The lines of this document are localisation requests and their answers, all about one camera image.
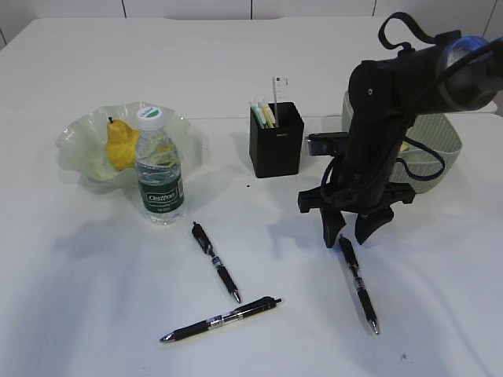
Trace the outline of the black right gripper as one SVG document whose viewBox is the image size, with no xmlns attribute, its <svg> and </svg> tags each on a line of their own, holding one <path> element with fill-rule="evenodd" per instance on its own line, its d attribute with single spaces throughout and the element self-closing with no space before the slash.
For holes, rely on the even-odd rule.
<svg viewBox="0 0 503 377">
<path fill-rule="evenodd" d="M 409 184 L 390 181 L 398 151 L 417 116 L 442 111 L 434 91 L 439 50 L 400 52 L 394 59 L 364 60 L 351 73 L 348 93 L 353 116 L 343 156 L 333 156 L 317 188 L 300 192 L 299 210 L 320 208 L 323 240 L 332 248 L 346 221 L 341 211 L 359 214 L 354 235 L 363 244 L 394 217 L 393 203 L 411 203 Z"/>
</svg>

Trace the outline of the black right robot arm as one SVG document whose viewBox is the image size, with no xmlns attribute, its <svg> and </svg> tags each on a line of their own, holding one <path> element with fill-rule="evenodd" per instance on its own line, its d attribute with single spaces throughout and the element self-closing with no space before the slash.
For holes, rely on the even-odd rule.
<svg viewBox="0 0 503 377">
<path fill-rule="evenodd" d="M 364 60 L 351 73 L 353 115 L 347 132 L 311 134 L 310 150 L 331 156 L 317 188 L 298 195 L 303 213 L 319 209 L 327 247 L 354 213 L 355 237 L 365 242 L 394 216 L 392 205 L 412 203 L 408 183 L 393 183 L 399 149 L 420 115 L 474 111 L 502 88 L 502 41 L 449 32 L 432 47 L 404 46 L 387 60 Z"/>
</svg>

